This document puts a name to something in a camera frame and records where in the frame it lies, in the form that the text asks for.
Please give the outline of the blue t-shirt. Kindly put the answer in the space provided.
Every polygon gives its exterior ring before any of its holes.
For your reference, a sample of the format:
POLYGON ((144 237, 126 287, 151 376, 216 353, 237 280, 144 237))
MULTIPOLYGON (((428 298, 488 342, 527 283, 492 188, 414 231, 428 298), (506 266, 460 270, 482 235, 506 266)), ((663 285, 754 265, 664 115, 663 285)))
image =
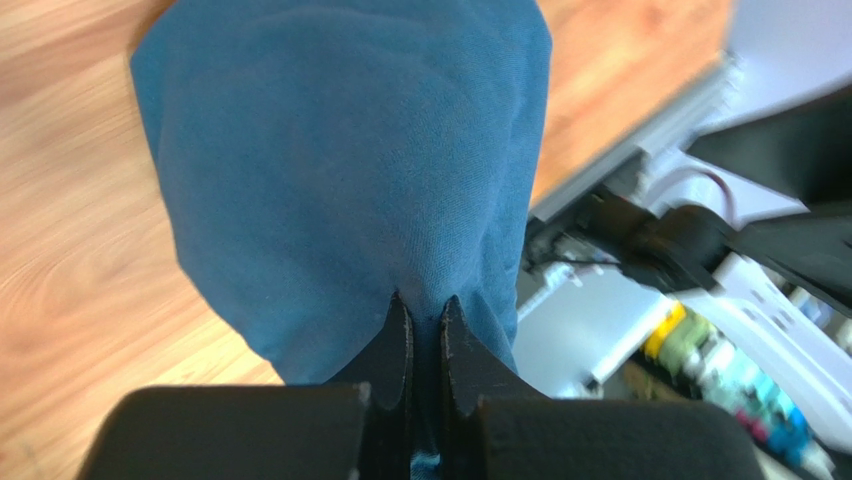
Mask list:
POLYGON ((415 479, 445 304, 514 362, 551 44, 533 1, 178 1, 130 61, 178 261, 284 382, 331 378, 401 296, 415 479))

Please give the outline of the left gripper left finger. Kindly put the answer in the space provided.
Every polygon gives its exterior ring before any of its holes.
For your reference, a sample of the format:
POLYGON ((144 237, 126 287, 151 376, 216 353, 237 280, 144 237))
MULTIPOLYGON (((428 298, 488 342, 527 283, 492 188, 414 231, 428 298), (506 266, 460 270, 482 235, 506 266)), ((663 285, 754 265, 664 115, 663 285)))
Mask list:
POLYGON ((365 414, 358 460, 361 479, 408 479, 412 455, 414 342, 412 319, 398 293, 376 336, 330 384, 354 384, 365 414))

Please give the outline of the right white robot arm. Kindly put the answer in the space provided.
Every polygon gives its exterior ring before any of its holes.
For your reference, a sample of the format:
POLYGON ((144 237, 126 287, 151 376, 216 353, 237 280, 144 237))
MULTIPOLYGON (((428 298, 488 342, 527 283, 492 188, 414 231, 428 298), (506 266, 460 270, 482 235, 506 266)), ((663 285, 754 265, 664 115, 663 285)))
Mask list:
POLYGON ((600 190, 578 205, 579 233, 614 256, 625 276, 662 293, 715 289, 723 261, 737 253, 850 315, 850 86, 703 135, 687 152, 807 210, 735 228, 703 206, 657 217, 600 190))

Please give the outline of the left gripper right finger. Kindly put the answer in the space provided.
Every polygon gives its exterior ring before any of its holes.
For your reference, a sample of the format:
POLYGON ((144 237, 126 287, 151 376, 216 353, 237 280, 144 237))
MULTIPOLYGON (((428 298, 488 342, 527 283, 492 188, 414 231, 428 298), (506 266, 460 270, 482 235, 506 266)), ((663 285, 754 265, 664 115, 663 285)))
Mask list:
POLYGON ((440 430, 443 479, 508 479, 502 442, 488 431, 492 411, 514 413, 515 401, 544 395, 498 359, 472 332, 461 301, 444 306, 440 331, 440 430))

